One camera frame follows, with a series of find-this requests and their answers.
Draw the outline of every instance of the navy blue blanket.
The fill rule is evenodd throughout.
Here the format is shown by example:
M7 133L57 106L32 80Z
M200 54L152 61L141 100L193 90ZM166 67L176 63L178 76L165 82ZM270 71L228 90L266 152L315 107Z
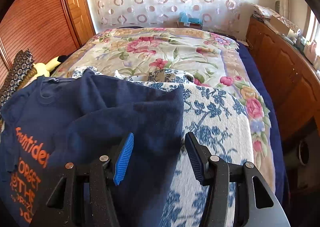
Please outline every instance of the navy blue blanket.
M273 103L270 95L268 94L266 87L263 84L260 73L257 69L257 66L250 55L247 48L240 42L238 42L240 49L238 50L239 56L244 64L244 67L247 71L250 81L262 95L263 100L266 103L266 106L270 110L270 145L273 152L273 161L276 171L276 197L280 203L286 199L288 196L287 190L287 176L284 167L284 159L282 154L281 139L278 128L278 122L273 108Z

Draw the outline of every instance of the navy blue t-shirt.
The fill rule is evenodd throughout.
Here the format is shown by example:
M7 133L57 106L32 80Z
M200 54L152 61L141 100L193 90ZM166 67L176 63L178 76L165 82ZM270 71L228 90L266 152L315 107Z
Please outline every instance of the navy blue t-shirt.
M43 173L89 163L128 132L134 148L113 190L122 226L158 226L182 134L182 89L165 92L85 71L82 78L39 77L1 109L0 197L20 226L32 220Z

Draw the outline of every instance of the wooden wardrobe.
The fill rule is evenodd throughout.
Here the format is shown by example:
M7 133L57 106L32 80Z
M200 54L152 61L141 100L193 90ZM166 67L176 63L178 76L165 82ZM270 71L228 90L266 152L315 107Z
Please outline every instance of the wooden wardrobe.
M250 20L246 38L271 96L284 144L312 122L320 134L320 79L313 66L254 18Z
M35 62L69 55L95 31L86 0L15 0L0 22L0 85L19 50Z

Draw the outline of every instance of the wooden door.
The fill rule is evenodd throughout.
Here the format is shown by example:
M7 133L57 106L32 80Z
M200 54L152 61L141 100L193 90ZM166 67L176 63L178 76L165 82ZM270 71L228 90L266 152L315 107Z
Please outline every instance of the wooden door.
M276 109L280 135L283 141L298 131L317 109L316 96L311 83L303 75L294 83L292 91Z
M248 32L246 35L246 41L249 44L250 54L253 58L255 58L261 44L261 40L263 37L262 34L263 25L261 22L251 18Z
M82 46L95 35L87 0L67 0L67 4L72 26Z
M273 35L264 33L259 50L254 58L263 82L268 79L269 74L273 71L276 56L276 42Z
M297 78L297 68L286 49L279 49L277 58L274 60L272 72L265 79L264 85L270 94L274 107L286 100L288 93L294 87Z

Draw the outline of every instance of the blue object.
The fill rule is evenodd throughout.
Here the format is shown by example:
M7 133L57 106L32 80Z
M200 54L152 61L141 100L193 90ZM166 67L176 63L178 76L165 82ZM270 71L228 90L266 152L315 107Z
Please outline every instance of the blue object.
M194 23L202 25L202 20L198 18L189 18L185 12L181 12L179 15L179 22Z
M115 176L113 177L113 182L115 183L115 185L119 185L120 182L124 179L124 175L127 170L133 150L133 144L134 138L133 134L130 132L116 162Z
M266 90L266 87L263 84L263 81L261 79L260 73L258 71L258 68L248 52L247 48L240 42L239 44L239 56L244 64L244 67L247 71L247 74L249 76L250 81L255 86L255 88L258 90L260 95L262 95L264 102L266 103L266 106L270 110L269 118L271 122L271 129L270 129L270 145L273 152L273 162L275 165L275 171L276 171L276 197L279 200L281 204L282 201L287 201L289 194L288 194L288 188L287 188L287 175L285 172L285 166L284 166L284 159L283 159L283 153L282 153L282 147L281 147L281 139L280 139L280 133L279 133L279 127L278 122L276 118L276 113L273 107L273 103L271 100L271 97L269 93Z
M111 189L114 205L121 226L158 226L180 151L182 93L182 88L165 92L89 69L79 79L38 77L1 109L3 204L21 227L29 226L45 190L45 170L90 163L132 132L125 178Z

